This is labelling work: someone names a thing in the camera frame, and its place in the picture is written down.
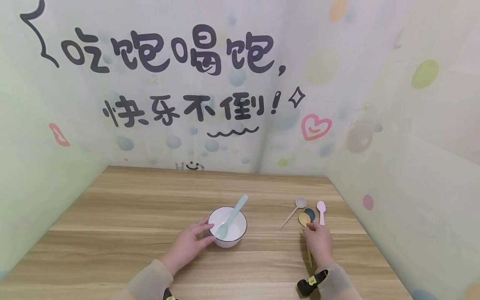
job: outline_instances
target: spoon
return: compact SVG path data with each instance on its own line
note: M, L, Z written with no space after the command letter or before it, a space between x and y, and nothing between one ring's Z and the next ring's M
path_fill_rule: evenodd
M325 226L325 216L324 213L327 211L327 207L325 206L325 202L319 201L317 203L317 209L320 212L320 225Z
M247 202L247 200L248 200L247 195L243 195L240 198L240 200L237 202L237 205L235 205L235 208L232 210L230 216L228 217L227 221L222 225L220 225L220 227L218 227L218 229L216 230L215 237L217 239L223 240L227 236L228 226L233 221L233 218L235 218L235 216L239 213L239 211L241 210L245 202Z
M310 216L310 221L313 223L313 221L315 220L315 212L311 208L305 208L304 213Z
M303 225L303 227L307 227L307 224L310 223L310 216L307 213L299 214L299 222ZM312 267L312 256L310 255L310 249L308 249L307 245L307 252L308 252L308 261L310 262L310 267Z
M297 211L297 209L299 208L305 208L307 206L307 200L303 199L303 198L298 198L297 200L295 200L295 209L292 211L292 213L285 219L285 221L283 222L282 226L280 226L279 229L282 229L282 227L288 222L288 220L290 220L290 218L292 218L293 214Z

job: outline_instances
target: sheer sleeve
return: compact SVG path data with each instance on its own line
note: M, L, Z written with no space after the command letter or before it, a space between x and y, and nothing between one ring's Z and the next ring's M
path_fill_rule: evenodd
M328 275L318 285L322 300L361 300L360 295L341 266L332 264L319 268L316 272L319 273L325 269L328 270Z
M170 271L157 259L135 275L112 300L166 300L173 282Z

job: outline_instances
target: white bowl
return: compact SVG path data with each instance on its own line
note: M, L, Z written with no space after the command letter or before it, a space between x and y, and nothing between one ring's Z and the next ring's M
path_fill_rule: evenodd
M224 206L217 208L210 214L208 223L215 224L213 228L210 229L211 235L215 236L217 229L227 221L232 210L233 207ZM217 238L215 244L222 248L231 248L238 244L241 238L245 235L245 232L247 232L247 218L245 218L245 215L240 211L230 223L227 236L222 240Z

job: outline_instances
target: pink spoon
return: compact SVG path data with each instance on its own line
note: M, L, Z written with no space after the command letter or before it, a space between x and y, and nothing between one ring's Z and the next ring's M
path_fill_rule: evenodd
M320 225L323 225L325 226L325 216L324 216L324 213L327 211L327 207L325 206L325 202L323 201L319 201L317 203L317 209L318 211L320 212Z

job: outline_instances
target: wall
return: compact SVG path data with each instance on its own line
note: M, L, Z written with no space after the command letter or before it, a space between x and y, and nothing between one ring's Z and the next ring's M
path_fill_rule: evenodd
M415 3L329 172L415 300L480 299L479 20Z
M30 72L0 46L0 280L105 164L51 114Z
M326 175L402 6L346 3L28 0L5 11L12 58L42 72L48 107L107 164ZM196 28L212 30L197 45Z

